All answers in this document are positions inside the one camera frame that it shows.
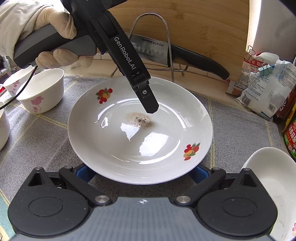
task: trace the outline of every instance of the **plate rim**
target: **plate rim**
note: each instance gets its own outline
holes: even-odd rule
[[[109,79],[107,79],[107,80],[104,80],[104,81],[101,82],[101,83],[98,83],[98,84],[94,85],[93,87],[91,87],[91,88],[89,88],[87,91],[85,91],[85,92],[84,92],[84,93],[78,98],[78,100],[75,102],[75,104],[73,105],[73,107],[72,107],[72,109],[71,109],[71,111],[70,111],[69,117],[68,117],[68,122],[67,122],[67,125],[68,125],[68,139],[69,139],[69,141],[70,141],[70,144],[71,144],[72,149],[74,150],[74,152],[75,152],[75,154],[78,156],[78,158],[79,158],[79,159],[80,159],[80,160],[81,160],[86,166],[88,166],[91,170],[93,170],[95,173],[97,173],[97,174],[99,174],[99,175],[101,175],[101,176],[103,176],[103,177],[105,177],[105,178],[108,178],[109,180],[113,180],[113,181],[116,181],[116,182],[119,182],[119,183],[131,184],[131,185],[153,185],[153,184],[166,183],[166,182],[168,182],[168,181],[172,181],[172,180],[175,180],[175,179],[177,179],[177,178],[179,178],[179,177],[182,177],[183,175],[187,174],[188,172],[190,172],[191,170],[193,170],[194,168],[196,168],[196,166],[199,165],[199,164],[203,161],[203,159],[205,158],[205,156],[209,153],[209,150],[210,150],[210,148],[211,148],[211,146],[212,146],[214,129],[213,129],[213,123],[212,123],[211,116],[210,116],[209,112],[207,111],[207,109],[205,108],[205,106],[203,105],[203,103],[202,103],[202,102],[201,102],[201,101],[200,101],[200,100],[199,100],[194,94],[192,94],[190,91],[188,91],[187,89],[185,89],[183,86],[180,86],[180,85],[178,85],[178,84],[176,84],[176,83],[174,83],[174,82],[171,82],[171,81],[169,81],[169,80],[165,80],[165,79],[158,78],[158,77],[153,77],[153,76],[151,76],[151,78],[156,78],[156,79],[160,79],[160,80],[168,81],[168,82],[170,82],[171,84],[175,84],[175,85],[177,85],[178,87],[181,87],[182,89],[184,89],[185,91],[187,91],[190,95],[194,96],[194,98],[195,98],[195,99],[201,104],[201,106],[204,108],[204,110],[206,111],[206,113],[209,115],[210,123],[211,123],[211,127],[212,127],[212,128],[211,128],[211,144],[209,145],[209,148],[207,149],[207,151],[205,152],[205,154],[202,156],[200,162],[198,162],[196,165],[193,165],[189,170],[187,170],[187,171],[185,171],[185,172],[183,172],[183,173],[181,173],[181,174],[178,174],[177,176],[174,176],[174,177],[168,178],[168,179],[166,179],[166,180],[160,180],[160,181],[154,181],[154,182],[139,183],[139,182],[131,182],[131,181],[128,182],[128,181],[120,180],[120,179],[117,179],[117,178],[110,178],[108,175],[104,175],[104,174],[102,174],[101,172],[97,172],[94,168],[92,168],[90,165],[88,165],[88,164],[87,164],[87,163],[86,163],[86,162],[80,157],[80,155],[77,153],[77,151],[76,151],[75,148],[73,147],[73,144],[72,144],[71,139],[70,139],[70,134],[69,134],[69,120],[70,120],[70,116],[71,116],[71,114],[72,114],[72,111],[73,111],[73,109],[74,109],[74,106],[76,105],[76,103],[79,101],[79,99],[80,99],[84,94],[86,94],[89,90],[91,90],[91,89],[94,88],[95,86],[97,86],[97,85],[99,85],[99,84],[102,84],[102,83],[104,83],[105,81],[108,81],[108,80],[123,79],[123,78],[126,79],[125,76],[116,77],[116,78],[109,78]]]

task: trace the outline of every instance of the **white sleeve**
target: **white sleeve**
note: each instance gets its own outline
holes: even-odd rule
[[[0,55],[13,59],[15,44],[33,32],[42,0],[6,0],[0,5]]]

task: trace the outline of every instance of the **plate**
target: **plate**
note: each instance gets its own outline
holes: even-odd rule
[[[296,163],[285,152],[264,147],[250,156],[245,167],[252,169],[277,207],[270,236],[276,241],[292,240],[296,237]]]
[[[125,77],[106,80],[75,103],[68,120],[70,143],[98,174],[129,184],[180,177],[208,153],[213,126],[202,103],[170,81],[151,77],[159,103],[147,114]]]

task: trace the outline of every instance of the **finger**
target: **finger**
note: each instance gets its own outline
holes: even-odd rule
[[[35,59],[35,62],[43,69],[53,69],[61,67],[61,65],[54,58],[52,52],[41,52]]]
[[[79,56],[79,62],[81,66],[84,68],[90,67],[93,59],[94,59],[94,56],[87,56],[87,55]]]
[[[68,66],[78,61],[78,56],[67,49],[56,49],[53,56],[61,66]]]
[[[72,16],[54,7],[46,7],[39,13],[34,25],[34,31],[49,23],[66,39],[73,39],[77,34]]]

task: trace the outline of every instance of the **black cable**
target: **black cable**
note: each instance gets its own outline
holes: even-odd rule
[[[20,91],[15,97],[13,97],[10,101],[8,101],[5,105],[2,105],[2,106],[0,107],[0,110],[2,110],[3,108],[5,108],[6,106],[8,106],[11,102],[13,102],[13,101],[14,101],[14,100],[20,95],[20,93],[22,93],[22,91],[26,88],[26,86],[28,85],[28,83],[29,83],[30,80],[32,79],[32,77],[33,77],[35,71],[37,70],[37,68],[38,68],[38,65],[35,66],[35,68],[34,68],[32,74],[31,74],[31,76],[28,78],[27,82],[25,83],[25,85],[24,85],[24,87],[21,89],[21,91]]]

